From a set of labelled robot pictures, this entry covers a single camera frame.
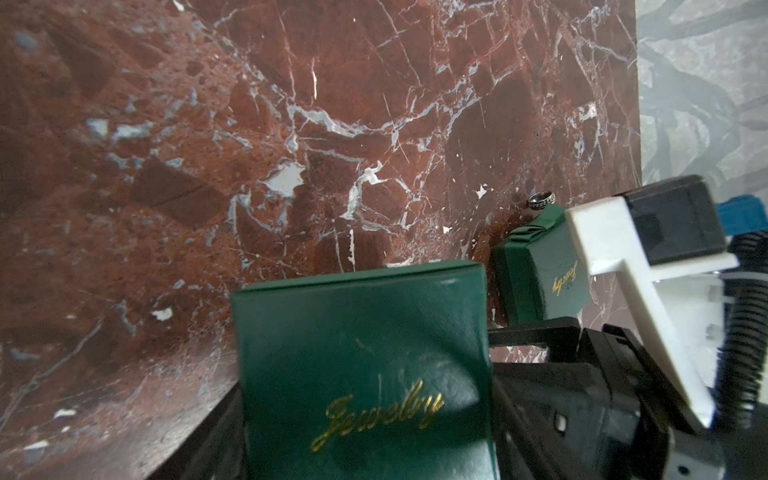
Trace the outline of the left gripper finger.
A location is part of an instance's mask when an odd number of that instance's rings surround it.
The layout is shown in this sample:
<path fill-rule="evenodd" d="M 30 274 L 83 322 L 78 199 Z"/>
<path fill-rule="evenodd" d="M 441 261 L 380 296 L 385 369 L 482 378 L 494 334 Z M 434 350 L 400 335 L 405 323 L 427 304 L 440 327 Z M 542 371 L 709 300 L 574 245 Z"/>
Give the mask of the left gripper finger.
<path fill-rule="evenodd" d="M 148 479 L 245 479 L 244 427 L 242 392 L 235 384 Z"/>

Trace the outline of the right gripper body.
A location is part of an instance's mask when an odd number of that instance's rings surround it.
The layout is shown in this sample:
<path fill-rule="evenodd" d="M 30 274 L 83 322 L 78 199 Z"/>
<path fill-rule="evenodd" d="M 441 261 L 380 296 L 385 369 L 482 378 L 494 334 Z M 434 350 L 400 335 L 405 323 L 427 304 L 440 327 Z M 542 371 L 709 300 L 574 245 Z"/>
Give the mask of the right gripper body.
<path fill-rule="evenodd" d="M 714 434 L 628 329 L 574 318 L 489 333 L 541 346 L 542 363 L 493 366 L 493 434 L 503 479 L 721 479 Z"/>

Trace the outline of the green jewelry box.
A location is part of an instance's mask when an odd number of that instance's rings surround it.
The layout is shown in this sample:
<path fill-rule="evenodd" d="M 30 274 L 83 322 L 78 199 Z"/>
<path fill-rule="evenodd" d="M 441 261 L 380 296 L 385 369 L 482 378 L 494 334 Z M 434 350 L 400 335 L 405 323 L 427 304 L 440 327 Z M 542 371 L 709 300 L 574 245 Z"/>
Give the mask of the green jewelry box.
<path fill-rule="evenodd" d="M 577 317 L 590 298 L 589 277 L 558 205 L 496 244 L 492 263 L 511 325 Z"/>
<path fill-rule="evenodd" d="M 495 479 L 485 267 L 255 284 L 231 298 L 253 479 Z"/>

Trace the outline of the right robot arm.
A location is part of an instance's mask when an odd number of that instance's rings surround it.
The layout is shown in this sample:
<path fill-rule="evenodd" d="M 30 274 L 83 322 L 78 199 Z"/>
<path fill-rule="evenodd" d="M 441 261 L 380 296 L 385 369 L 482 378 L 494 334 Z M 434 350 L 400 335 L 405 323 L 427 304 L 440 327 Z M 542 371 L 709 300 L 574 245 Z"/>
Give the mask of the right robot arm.
<path fill-rule="evenodd" d="M 495 347 L 535 345 L 535 363 L 493 367 L 493 432 L 503 479 L 763 479 L 767 408 L 767 235 L 742 234 L 725 275 L 734 302 L 717 352 L 715 412 L 698 420 L 636 336 L 569 317 L 494 330 Z"/>

